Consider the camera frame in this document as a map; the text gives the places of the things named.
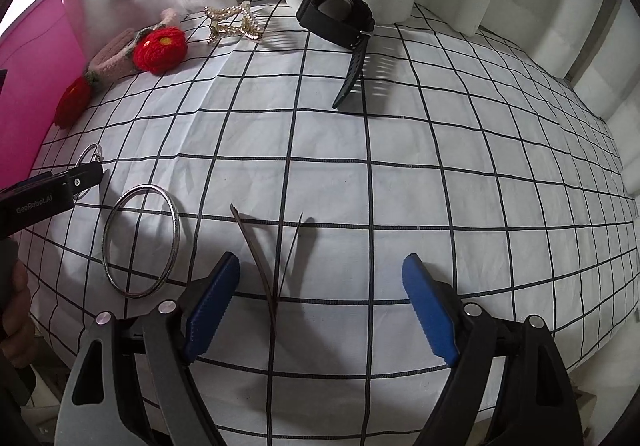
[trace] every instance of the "checkered tablecloth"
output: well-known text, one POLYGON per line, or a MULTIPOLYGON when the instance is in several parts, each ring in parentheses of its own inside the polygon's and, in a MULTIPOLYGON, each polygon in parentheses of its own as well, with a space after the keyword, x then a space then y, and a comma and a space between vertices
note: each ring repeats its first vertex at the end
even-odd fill
MULTIPOLYGON (((335 111, 350 54, 281 1, 253 4, 260 44, 208 46, 205 17, 191 15, 180 67, 113 84, 70 132, 47 136, 33 173, 67 169, 94 142, 108 171, 72 211, 20 236, 55 352, 71 364, 98 312, 147 312, 232 251, 238 291, 191 367, 228 444, 402 446, 448 375, 402 288, 407 254, 496 317, 540 314, 568 368, 611 337, 638 301, 638 213, 606 124, 571 89, 507 40, 464 37, 416 6, 405 24, 376 28, 335 111), (178 204, 180 251, 158 293, 126 301, 102 271, 102 229, 117 198, 147 182, 178 204), (274 292, 285 275, 275 338, 230 203, 274 292)), ((148 287, 172 240, 161 198, 132 200, 110 240, 120 285, 148 287)), ((488 411, 498 368, 491 379, 488 411)))

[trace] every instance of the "watch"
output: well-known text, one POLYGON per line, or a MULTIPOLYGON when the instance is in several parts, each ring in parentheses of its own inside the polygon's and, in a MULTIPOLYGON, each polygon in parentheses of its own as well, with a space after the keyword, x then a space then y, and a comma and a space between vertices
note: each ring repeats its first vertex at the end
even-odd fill
POLYGON ((347 97, 364 64, 369 37, 376 23, 363 0, 302 0, 296 18, 300 26, 345 49, 351 49, 347 77, 335 97, 335 109, 347 97))

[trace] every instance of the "finger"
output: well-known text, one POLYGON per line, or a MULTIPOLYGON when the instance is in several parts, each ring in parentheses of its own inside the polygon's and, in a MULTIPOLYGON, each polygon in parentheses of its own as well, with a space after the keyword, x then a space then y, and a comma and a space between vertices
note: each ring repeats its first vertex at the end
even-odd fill
POLYGON ((27 322, 20 327, 13 336, 9 336, 6 340, 0 343, 0 349, 2 349, 2 353, 4 357, 10 361, 14 359, 18 359, 22 356, 29 347, 31 343, 35 340, 35 325, 33 321, 29 318, 27 322))
POLYGON ((20 293, 29 283, 29 275, 27 275, 27 268, 21 261, 17 261, 14 266, 14 275, 12 278, 14 282, 14 290, 16 293, 20 293))
POLYGON ((31 306, 31 293, 29 289, 23 289, 15 293, 4 312, 2 312, 2 327, 7 336, 14 334, 29 319, 31 306))
POLYGON ((38 352, 38 342, 34 339, 27 351, 11 361, 11 364, 15 368, 25 368, 25 366, 31 365, 33 360, 36 359, 38 352))

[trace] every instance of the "red flower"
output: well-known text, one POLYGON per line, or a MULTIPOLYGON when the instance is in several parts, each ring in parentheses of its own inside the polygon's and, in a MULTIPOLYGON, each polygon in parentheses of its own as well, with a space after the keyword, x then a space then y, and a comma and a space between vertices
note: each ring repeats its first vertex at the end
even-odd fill
POLYGON ((133 63, 143 71, 162 74, 183 61, 187 40, 178 28, 161 28, 149 33, 133 50, 133 63))
POLYGON ((71 128, 89 105, 91 94, 92 89, 86 78, 77 78, 62 93, 53 122, 61 129, 71 128))

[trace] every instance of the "silver bracelet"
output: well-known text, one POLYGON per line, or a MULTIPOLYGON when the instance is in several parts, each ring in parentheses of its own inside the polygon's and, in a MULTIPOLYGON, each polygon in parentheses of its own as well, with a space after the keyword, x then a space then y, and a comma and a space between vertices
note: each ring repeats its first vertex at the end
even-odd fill
MULTIPOLYGON (((86 157, 86 155, 89 153, 89 150, 91 149, 94 149, 94 155, 91 156, 91 161, 102 161, 102 147, 98 143, 92 143, 84 149, 83 153, 80 154, 80 157, 78 157, 78 160, 76 161, 76 167, 80 166, 80 163, 82 163, 82 160, 86 157)), ((74 195, 74 201, 78 202, 79 200, 81 200, 82 197, 89 193, 89 190, 90 188, 86 189, 84 192, 74 195)))
POLYGON ((171 199, 171 197, 169 197, 169 194, 159 186, 156 186, 155 184, 140 184, 125 192, 111 209, 109 217, 107 217, 107 222, 104 225, 104 233, 102 234, 102 267, 104 267, 104 273, 107 275, 107 278, 109 279, 109 282, 111 282, 111 285, 113 285, 114 289, 121 295, 125 296, 126 298, 143 298, 160 289, 160 287, 164 285, 164 282, 166 282, 166 280, 169 278, 169 274, 171 273, 172 269, 174 269, 175 259, 178 257, 179 246, 180 219, 178 218, 178 212, 175 208, 174 201, 171 199), (111 275, 111 271, 109 271, 109 251, 107 236, 109 234, 111 222, 113 222, 113 217, 116 214, 116 211, 124 206, 132 197, 135 197, 137 194, 146 191, 155 192, 156 194, 162 196, 162 198, 164 198, 166 203, 169 205, 169 211, 171 212, 171 219, 174 226, 174 241, 171 244, 171 253, 169 254, 169 259, 167 260, 166 266, 164 266, 164 271, 162 271, 162 274, 155 281, 154 285, 152 285, 148 289, 145 289, 144 291, 140 291, 139 293, 130 293, 129 291, 126 291, 118 286, 116 281, 113 279, 113 276, 111 275))

